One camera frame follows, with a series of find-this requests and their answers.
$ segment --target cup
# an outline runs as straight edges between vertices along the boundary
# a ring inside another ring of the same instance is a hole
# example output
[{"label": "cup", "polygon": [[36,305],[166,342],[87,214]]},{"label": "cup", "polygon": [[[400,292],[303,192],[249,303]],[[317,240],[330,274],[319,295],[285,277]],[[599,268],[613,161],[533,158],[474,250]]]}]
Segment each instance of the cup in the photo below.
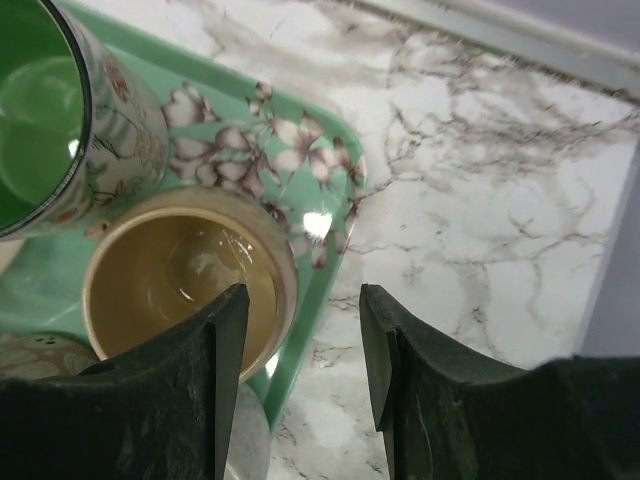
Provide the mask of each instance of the cup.
[{"label": "cup", "polygon": [[0,240],[101,223],[160,181],[162,110],[51,0],[0,0]]},{"label": "cup", "polygon": [[276,352],[298,295],[293,252],[258,204],[223,188],[149,197],[114,222],[89,261],[82,303],[101,360],[196,313],[229,286],[251,301],[240,381]]},{"label": "cup", "polygon": [[95,363],[91,350],[53,333],[9,333],[0,338],[0,375],[28,380],[73,376]]}]

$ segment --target tray rim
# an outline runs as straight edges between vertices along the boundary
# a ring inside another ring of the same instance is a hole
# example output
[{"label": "tray rim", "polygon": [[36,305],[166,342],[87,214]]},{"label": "tray rim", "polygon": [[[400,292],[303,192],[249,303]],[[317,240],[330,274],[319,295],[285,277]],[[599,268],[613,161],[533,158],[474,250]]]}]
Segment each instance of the tray rim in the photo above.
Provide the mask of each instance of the tray rim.
[{"label": "tray rim", "polygon": [[[203,70],[203,69],[207,71],[216,70],[218,72],[223,72],[227,76],[233,76],[236,78],[239,77],[240,80],[243,82],[250,82],[252,84],[259,82],[259,79],[251,77],[250,75],[246,75],[243,72],[239,72],[232,68],[226,67],[225,65],[217,63],[215,60],[204,57],[198,53],[189,51],[181,47],[180,45],[171,43],[162,37],[158,37],[157,35],[150,34],[144,30],[139,29],[134,25],[123,22],[117,18],[111,17],[109,15],[105,15],[104,13],[96,11],[86,5],[79,4],[73,0],[57,0],[57,1],[64,8],[67,8],[74,16],[79,16],[79,20],[82,23],[85,23],[86,18],[90,18],[91,22],[94,22],[94,21],[100,22],[103,24],[103,26],[108,26],[111,28],[118,29],[119,33],[122,35],[119,35],[115,39],[115,41],[112,42],[110,40],[103,40],[108,47],[117,48],[129,54],[135,55],[136,57],[148,63],[151,63],[157,66],[158,68],[167,70],[166,65],[171,64],[172,59],[175,58],[175,59],[179,59],[180,62],[182,62],[182,65],[186,67],[184,68],[185,73],[182,74],[185,78],[194,80],[203,85],[210,86],[211,84],[210,77],[208,77],[209,80],[203,79],[199,74],[192,75],[192,72],[197,70]],[[102,40],[102,36],[100,35],[100,33],[93,31],[93,29],[91,28],[90,30],[92,30],[92,33],[94,33],[96,37]],[[131,37],[135,37],[138,40],[138,43],[135,48],[131,48],[127,46],[127,44],[129,43],[127,41],[127,38],[131,38]],[[134,54],[135,49],[138,49],[140,47],[144,53],[147,53],[147,55],[143,56],[139,54]],[[162,49],[163,51],[166,50],[165,54],[161,59],[154,58],[154,55],[152,53],[153,50],[157,49],[158,47],[160,47],[160,49]],[[360,140],[358,139],[358,136],[355,134],[353,129],[342,118],[328,111],[324,107],[318,106],[314,103],[301,99],[296,95],[290,94],[286,90],[283,90],[277,87],[277,85],[274,85],[274,87],[276,88],[277,93],[281,97],[285,98],[288,101],[295,102],[296,104],[302,106],[304,109],[313,112],[316,118],[318,118],[322,122],[333,124],[333,126],[341,132],[341,134],[345,137],[345,140],[347,140],[349,144],[352,145],[353,148],[360,155],[359,160],[361,162],[364,162],[363,163],[364,176],[362,178],[362,184],[360,185],[360,188],[363,190],[363,192],[366,191],[368,180],[367,180],[367,173],[366,173],[366,159],[364,155],[364,149],[362,147]],[[351,225],[351,228],[349,228],[348,231],[346,232],[347,239],[351,237],[352,232],[353,232],[353,225]],[[311,283],[309,285],[308,291],[313,290],[314,292],[313,298],[309,298],[309,296],[305,296],[304,302],[298,303],[296,314],[294,316],[294,321],[292,323],[292,327],[287,335],[287,338],[285,339],[286,344],[288,344],[289,341],[292,341],[292,335],[295,333],[295,326],[300,322],[300,318],[299,318],[300,306],[304,303],[305,310],[312,310],[316,313],[310,325],[311,334],[306,336],[306,338],[304,339],[304,342],[301,342],[298,344],[297,350],[299,351],[299,355],[295,359],[295,365],[281,365],[281,362],[278,362],[278,368],[276,370],[279,369],[279,371],[282,371],[282,369],[284,368],[286,369],[285,373],[290,373],[290,375],[288,375],[288,377],[290,378],[290,381],[287,382],[286,388],[283,389],[283,394],[280,396],[281,401],[278,402],[279,403],[278,407],[273,408],[273,405],[269,407],[270,404],[275,403],[275,400],[273,402],[270,402],[269,400],[272,399],[272,397],[269,397],[268,395],[262,402],[263,406],[265,407],[265,410],[272,410],[274,412],[274,414],[270,416],[271,418],[269,418],[269,424],[270,424],[272,435],[275,435],[276,433],[276,427],[278,427],[282,419],[284,410],[286,408],[291,392],[293,391],[298,375],[300,374],[301,370],[304,367],[305,361],[309,354],[310,346],[313,342],[315,332],[317,331],[318,324],[324,312],[324,308],[328,303],[331,291],[333,289],[333,286],[335,285],[336,278],[340,271],[343,257],[344,257],[344,254],[336,255],[336,260],[335,262],[333,262],[333,268],[330,268],[331,264],[328,263],[326,268],[316,271],[316,272],[321,272],[320,274],[314,273],[311,275]],[[317,294],[318,293],[317,290],[312,288],[314,280],[322,281],[325,284],[325,286],[322,289],[322,293],[320,295]],[[282,353],[282,350],[283,349],[281,346],[281,348],[278,350],[278,354]]]}]

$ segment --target cup rim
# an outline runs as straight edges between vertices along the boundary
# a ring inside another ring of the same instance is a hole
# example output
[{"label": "cup rim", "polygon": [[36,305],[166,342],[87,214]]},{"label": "cup rim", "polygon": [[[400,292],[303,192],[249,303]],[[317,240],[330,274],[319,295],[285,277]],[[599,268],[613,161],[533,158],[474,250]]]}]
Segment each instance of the cup rim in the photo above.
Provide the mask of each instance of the cup rim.
[{"label": "cup rim", "polygon": [[67,170],[64,178],[60,182],[60,184],[56,187],[56,189],[44,200],[40,205],[38,205],[35,210],[29,213],[26,217],[21,218],[17,222],[12,223],[4,228],[0,228],[0,239],[16,233],[20,229],[29,225],[34,220],[40,218],[51,206],[52,203],[56,201],[62,194],[64,194],[71,185],[71,180],[75,177],[80,164],[82,163],[83,158],[87,152],[87,146],[89,145],[89,139],[91,138],[91,124],[93,118],[93,97],[91,92],[91,81],[89,77],[89,70],[84,61],[84,57],[82,56],[82,50],[80,49],[80,45],[76,40],[76,36],[69,25],[69,21],[65,17],[65,14],[62,13],[59,7],[57,7],[52,0],[39,0],[40,4],[44,7],[44,9],[49,13],[52,20],[55,22],[56,26],[62,33],[65,41],[67,42],[67,46],[71,52],[71,57],[73,58],[76,69],[78,71],[78,76],[80,77],[80,88],[82,90],[82,99],[84,102],[83,111],[82,111],[82,128],[80,130],[80,138],[78,139],[78,148],[76,149],[76,154],[71,161],[71,165]]},{"label": "cup rim", "polygon": [[107,358],[110,358],[105,353],[102,345],[100,344],[100,341],[95,334],[95,330],[93,328],[94,321],[90,310],[90,292],[92,290],[91,287],[95,280],[98,267],[104,260],[106,254],[118,240],[123,238],[136,227],[153,220],[175,216],[186,216],[204,219],[232,229],[234,232],[240,234],[251,243],[251,245],[254,247],[254,249],[257,250],[260,257],[267,265],[267,269],[269,271],[269,275],[271,277],[274,288],[274,293],[276,296],[275,324],[269,335],[269,339],[267,340],[267,343],[265,344],[260,354],[251,362],[248,367],[240,371],[239,382],[243,383],[248,380],[254,373],[256,373],[260,368],[262,368],[280,346],[280,339],[282,337],[282,334],[284,333],[284,330],[287,328],[287,292],[285,288],[284,277],[279,273],[280,268],[278,267],[278,263],[269,249],[265,247],[264,242],[260,240],[259,236],[237,219],[234,219],[212,209],[207,209],[200,206],[157,206],[148,211],[137,213],[131,218],[125,218],[124,221],[116,224],[114,229],[108,230],[106,232],[105,236],[102,238],[96,250],[93,252],[91,259],[89,260],[82,284],[83,323],[89,337],[89,342],[91,343],[91,346],[95,350],[96,355],[100,360],[106,360]]}]

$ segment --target floral tray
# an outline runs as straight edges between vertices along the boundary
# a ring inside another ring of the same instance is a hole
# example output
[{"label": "floral tray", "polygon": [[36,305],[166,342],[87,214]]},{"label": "floral tray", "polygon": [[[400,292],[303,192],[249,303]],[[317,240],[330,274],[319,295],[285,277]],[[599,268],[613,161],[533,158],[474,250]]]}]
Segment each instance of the floral tray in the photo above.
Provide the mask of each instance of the floral tray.
[{"label": "floral tray", "polygon": [[[65,4],[164,104],[173,158],[162,188],[200,183],[239,191],[290,237],[298,259],[296,316],[278,353],[250,380],[273,430],[357,216],[362,148],[342,121],[318,107]],[[78,231],[27,242],[0,277],[0,333],[61,332],[87,342],[80,291],[95,245]]]}]

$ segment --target white marble surface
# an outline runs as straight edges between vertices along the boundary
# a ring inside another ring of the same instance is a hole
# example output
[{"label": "white marble surface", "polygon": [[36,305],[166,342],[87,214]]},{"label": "white marble surface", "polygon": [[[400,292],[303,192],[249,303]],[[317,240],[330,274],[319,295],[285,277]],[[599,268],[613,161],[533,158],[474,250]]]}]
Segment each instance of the white marble surface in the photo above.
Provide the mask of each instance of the white marble surface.
[{"label": "white marble surface", "polygon": [[507,362],[570,351],[638,109],[345,4],[82,1],[333,110],[365,147],[368,199],[270,479],[388,478],[360,340],[363,282]]}]

